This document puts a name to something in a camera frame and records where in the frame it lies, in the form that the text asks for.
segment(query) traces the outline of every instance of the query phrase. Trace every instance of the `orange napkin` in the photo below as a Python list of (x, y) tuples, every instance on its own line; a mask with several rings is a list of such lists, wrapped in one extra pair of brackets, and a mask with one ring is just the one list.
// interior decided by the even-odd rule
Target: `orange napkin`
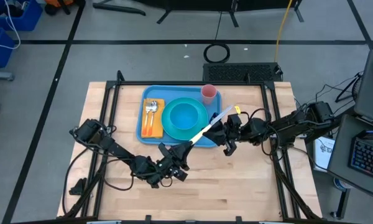
[[(145, 116), (147, 114), (145, 110), (145, 105), (147, 101), (153, 101), (155, 100), (157, 102), (157, 111), (154, 113), (154, 123), (153, 123), (153, 130), (152, 135), (148, 136), (150, 127), (150, 120), (152, 119), (152, 112), (149, 112), (148, 114), (148, 120), (147, 120), (147, 134), (142, 134), (144, 127), (145, 127)], [(163, 99), (153, 99), (153, 98), (147, 98), (144, 99), (144, 103), (142, 104), (142, 122), (141, 122), (141, 137), (142, 138), (162, 138), (163, 137), (163, 126), (162, 126), (162, 113), (164, 109), (165, 103)]]

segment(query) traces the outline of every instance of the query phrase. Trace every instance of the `teal plate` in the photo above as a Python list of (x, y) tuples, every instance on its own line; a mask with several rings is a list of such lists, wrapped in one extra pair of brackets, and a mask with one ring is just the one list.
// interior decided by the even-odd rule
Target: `teal plate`
[[(178, 129), (174, 126), (170, 119), (170, 113), (176, 105), (186, 103), (196, 108), (198, 112), (198, 120), (190, 129)], [(164, 131), (171, 137), (177, 140), (187, 141), (193, 138), (208, 125), (209, 117), (205, 106), (193, 98), (178, 98), (169, 102), (162, 113), (162, 126)]]

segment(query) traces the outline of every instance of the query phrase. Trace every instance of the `pink cup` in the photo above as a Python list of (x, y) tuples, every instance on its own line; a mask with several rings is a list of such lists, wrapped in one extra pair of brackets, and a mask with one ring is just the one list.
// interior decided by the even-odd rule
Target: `pink cup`
[(203, 97), (203, 103), (209, 105), (213, 101), (214, 97), (217, 95), (217, 89), (210, 84), (204, 85), (201, 88), (201, 95)]

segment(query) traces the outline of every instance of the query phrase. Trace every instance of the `keyboard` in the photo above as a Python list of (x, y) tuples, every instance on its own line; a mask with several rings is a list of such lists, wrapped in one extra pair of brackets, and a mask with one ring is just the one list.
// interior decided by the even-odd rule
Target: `keyboard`
[(349, 167), (373, 177), (373, 145), (354, 138), (351, 145)]

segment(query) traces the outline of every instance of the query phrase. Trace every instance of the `white paper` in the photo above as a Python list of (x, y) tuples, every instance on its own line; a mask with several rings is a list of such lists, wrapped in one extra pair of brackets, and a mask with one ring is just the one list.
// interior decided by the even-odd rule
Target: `white paper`
[[(334, 140), (324, 137), (315, 139), (313, 159), (319, 166), (323, 168), (328, 168), (330, 156), (333, 151)], [(326, 172), (324, 169), (319, 168), (314, 164), (314, 170)]]

